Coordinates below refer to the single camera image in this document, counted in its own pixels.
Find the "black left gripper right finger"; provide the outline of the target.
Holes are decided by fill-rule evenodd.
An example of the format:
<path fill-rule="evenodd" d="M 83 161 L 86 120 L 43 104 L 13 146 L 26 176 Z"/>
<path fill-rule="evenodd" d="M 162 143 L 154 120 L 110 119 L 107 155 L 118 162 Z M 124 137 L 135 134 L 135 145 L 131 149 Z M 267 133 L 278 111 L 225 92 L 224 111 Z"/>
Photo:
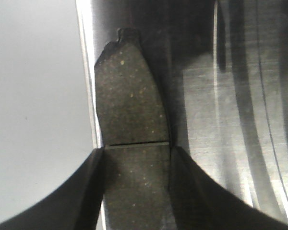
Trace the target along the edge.
<path fill-rule="evenodd" d="M 288 230 L 220 186 L 182 147 L 171 149 L 169 194 L 180 230 Z"/>

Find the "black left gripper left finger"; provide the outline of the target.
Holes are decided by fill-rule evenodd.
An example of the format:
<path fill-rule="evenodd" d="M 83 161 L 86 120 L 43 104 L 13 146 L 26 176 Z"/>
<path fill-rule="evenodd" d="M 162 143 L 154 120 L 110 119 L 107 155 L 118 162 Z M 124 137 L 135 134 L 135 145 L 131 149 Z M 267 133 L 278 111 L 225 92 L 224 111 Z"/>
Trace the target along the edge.
<path fill-rule="evenodd" d="M 0 230 L 94 230 L 104 194 L 103 149 L 95 149 L 58 189 L 0 224 Z"/>

